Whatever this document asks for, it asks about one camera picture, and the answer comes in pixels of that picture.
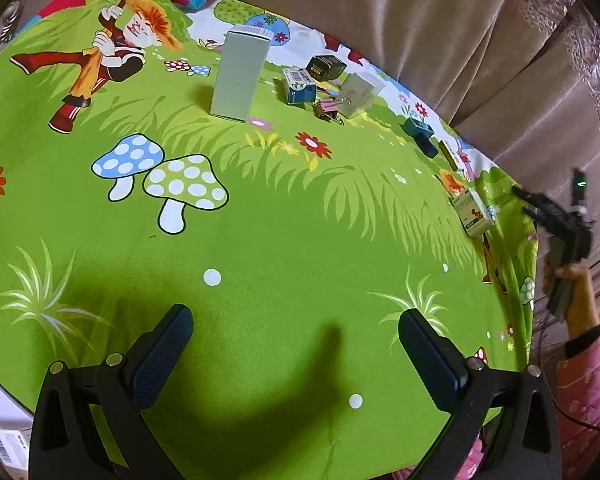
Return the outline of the pink sleeve right forearm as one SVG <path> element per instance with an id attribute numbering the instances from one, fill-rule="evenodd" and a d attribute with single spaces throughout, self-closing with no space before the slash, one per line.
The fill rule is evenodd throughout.
<path id="1" fill-rule="evenodd" d="M 567 341 L 556 382 L 562 476 L 581 479 L 600 455 L 600 326 Z"/>

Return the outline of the person's right hand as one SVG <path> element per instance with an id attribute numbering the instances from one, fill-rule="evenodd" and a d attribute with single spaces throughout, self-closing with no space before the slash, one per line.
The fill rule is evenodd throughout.
<path id="1" fill-rule="evenodd" d="M 543 292 L 546 294 L 550 292 L 556 278 L 572 284 L 570 304 L 565 314 L 569 341 L 600 326 L 592 276 L 586 263 L 580 261 L 553 269 L 550 265 L 550 257 L 546 256 L 543 270 Z"/>

